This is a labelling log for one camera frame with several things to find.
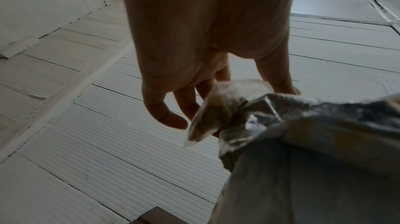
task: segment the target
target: wrinkled material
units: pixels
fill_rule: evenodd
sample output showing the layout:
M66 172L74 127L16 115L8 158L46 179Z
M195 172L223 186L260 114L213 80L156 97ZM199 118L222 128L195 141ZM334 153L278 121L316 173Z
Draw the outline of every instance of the wrinkled material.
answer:
M196 114L186 145L197 143L217 130L221 130L219 156L224 167L232 172L232 176L220 194L210 223L224 223L221 220L229 219L227 214L233 215L231 223L241 223L237 204L244 207L244 211L252 213L245 220L242 219L241 221L244 221L242 223L359 223L361 220L366 221L364 223L376 223L375 220L379 220L378 223L391 223L393 220L396 220L395 222L400 220L397 214L400 204L393 204L392 200L392 203L386 206L389 212L381 213L386 216L392 214L386 220L374 219L372 215L369 217L370 213L365 211L370 208L360 206L360 204L372 204L370 207L373 208L373 205L378 203L381 207L385 206L388 201L376 198L379 196L379 191L385 192L381 197L392 197L395 202L400 202L400 189L395 186L400 181L400 109L397 104L387 101L335 104L273 94L268 91L267 85L257 81L252 82L252 80L223 83L211 90ZM249 164L244 164L243 160L251 159L252 156L247 153L243 157L241 154L246 151L245 146L253 146L264 141L275 142L274 147L266 147L265 155L270 155L277 149L284 149L286 154L260 157L257 162L263 163L262 167L266 170L261 172L263 174L251 173L252 168L248 166ZM312 155L316 155L313 160L315 163L308 160ZM286 158L285 162L279 161L281 158ZM248 176L238 180L237 176L234 176L238 169L247 170ZM266 182L267 178L282 176L280 170L286 172L280 180L283 184L278 183L280 186L277 187L277 184L271 186ZM309 172L308 178L299 175L298 170ZM300 185L304 186L305 180L311 187L313 183L316 183L315 187L318 188L321 177L330 174L338 178L334 185L339 191L342 190L344 194L349 193L349 183L354 186L357 181L360 183L358 192L366 196L342 198L332 205L332 202L328 202L332 199L322 196L331 194L335 198L338 197L338 192L321 193L333 183L333 180L329 180L319 189L310 190L307 197L296 197L304 192L304 188L300 190ZM263 181L261 178L266 181L262 184L254 184L254 180ZM368 184L366 181L370 179L380 181L380 188ZM226 201L226 195L230 195L229 197L243 195L243 192L237 191L238 188L243 190L238 184L246 187L250 181L252 181L251 190L259 189L253 198L249 196L247 203L235 201L236 203L232 204L232 199L229 203ZM256 196L260 191L264 193L262 198ZM270 199L270 202L265 203L265 198ZM301 202L295 204L296 199L312 202L312 204L302 205ZM249 205L257 200L260 204L264 202L269 208L271 204L274 207L270 209L271 211L264 211L261 217L257 215L257 211L245 209L246 204ZM319 204L315 202L320 202L321 206L325 204L325 211L337 213L338 219L334 221L329 218L325 220L316 218L316 222L310 221L310 218L324 215L320 212ZM357 210L359 211L357 214L365 214L365 216L359 217L354 222L357 219L355 213L348 214L341 211L336 205L339 202L343 205L357 206L358 208L355 207L354 211ZM304 211L309 214L307 218L298 218L306 215Z

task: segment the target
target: finger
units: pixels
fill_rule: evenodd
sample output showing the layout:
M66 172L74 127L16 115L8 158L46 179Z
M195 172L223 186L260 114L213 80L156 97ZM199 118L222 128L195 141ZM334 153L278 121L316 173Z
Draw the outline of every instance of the finger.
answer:
M230 81L230 66L229 64L222 68L222 70L215 73L217 81Z
M200 84L196 85L196 90L199 92L199 95L202 99L207 97L207 94L210 92L211 88L214 86L215 80L207 79Z
M183 114L192 120L200 108L196 102L196 92L194 87L177 90L174 92L174 96Z
M181 116L171 112L164 103L166 93L154 93L143 86L143 101L149 113L166 126L186 129L188 122Z

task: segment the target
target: white floor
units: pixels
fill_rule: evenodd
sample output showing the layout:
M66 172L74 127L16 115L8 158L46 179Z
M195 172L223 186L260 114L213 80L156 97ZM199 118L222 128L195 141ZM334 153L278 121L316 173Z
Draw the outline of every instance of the white floor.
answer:
M94 27L97 18L121 21L103 12L68 28L91 35L108 28L104 38L116 41L127 32ZM400 36L390 27L302 17L292 17L291 27L291 73L304 96L361 101L400 92ZM67 29L57 39L77 42ZM231 68L233 79L260 78L250 60L232 56ZM186 132L151 118L140 85L131 51L7 158L0 165L0 223L129 223L155 206L206 223L229 175L217 142L183 149ZM180 112L173 96L167 104Z

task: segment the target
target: hand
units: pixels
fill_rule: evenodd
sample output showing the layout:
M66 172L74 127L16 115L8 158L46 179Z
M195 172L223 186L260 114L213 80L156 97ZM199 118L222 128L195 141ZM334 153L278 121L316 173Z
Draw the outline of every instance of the hand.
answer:
M299 94L289 73L291 0L125 0L143 99L161 123L187 122L163 102L173 92L191 120L215 81L230 80L228 52L254 59L275 92Z

